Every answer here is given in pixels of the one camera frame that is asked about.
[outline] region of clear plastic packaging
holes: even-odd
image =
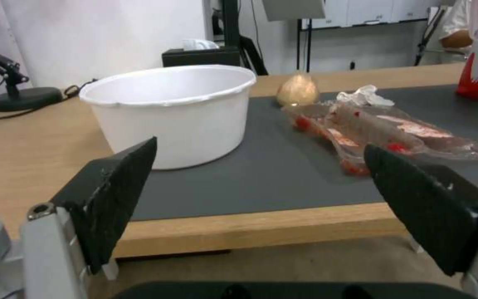
[[[361,93],[353,95],[362,97]],[[368,174],[363,158],[368,143],[404,155],[478,160],[478,143],[472,140],[412,118],[393,106],[372,106],[362,98],[354,101],[352,95],[343,96],[345,100],[337,102],[285,106],[283,110],[298,129],[330,140],[349,174]]]

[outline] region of white plastic bowl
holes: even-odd
[[[250,87],[256,76],[237,66],[178,66],[111,76],[86,85],[117,153],[158,138],[155,169],[176,169],[222,157],[243,140]]]

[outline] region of crumpled paper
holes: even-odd
[[[394,102],[376,94],[377,87],[366,85],[357,89],[354,93],[341,92],[337,95],[337,101],[351,102],[356,106],[394,106]]]

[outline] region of lamp base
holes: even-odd
[[[42,108],[62,101],[62,93],[54,87],[22,89],[17,97],[0,94],[0,112]]]

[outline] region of bowl rim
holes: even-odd
[[[88,96],[88,93],[93,91],[94,89],[110,83],[112,81],[122,79],[122,78],[128,78],[131,76],[144,76],[149,73],[162,73],[162,72],[178,72],[178,71],[183,71],[183,70],[190,70],[190,69],[218,69],[218,70],[230,70],[230,71],[237,71],[241,72],[243,74],[247,74],[250,76],[250,80],[247,82],[238,85],[236,87],[224,89],[222,91],[216,91],[214,93],[208,93],[205,95],[200,95],[200,96],[192,96],[192,97],[183,97],[183,98],[176,98],[174,100],[161,100],[158,102],[120,102],[120,101],[111,101],[111,102],[105,102],[102,100],[95,100],[91,97]],[[87,84],[85,87],[81,89],[81,91],[78,93],[78,96],[81,101],[96,105],[96,106],[102,106],[102,107],[115,107],[115,106],[128,106],[128,107],[167,107],[167,106],[179,106],[179,105],[187,105],[187,104],[193,104],[193,103],[199,103],[199,102],[205,102],[208,100],[213,100],[215,98],[220,98],[224,96],[229,96],[234,93],[241,93],[248,87],[251,87],[256,83],[256,74],[252,72],[249,69],[240,67],[240,66],[224,66],[221,64],[204,64],[204,65],[198,65],[198,66],[172,66],[172,67],[167,67],[167,68],[155,68],[155,69],[148,69],[148,70],[140,70],[140,71],[134,71],[134,72],[128,72],[124,74],[117,74],[114,76],[109,76],[104,79],[100,79],[94,83]]]

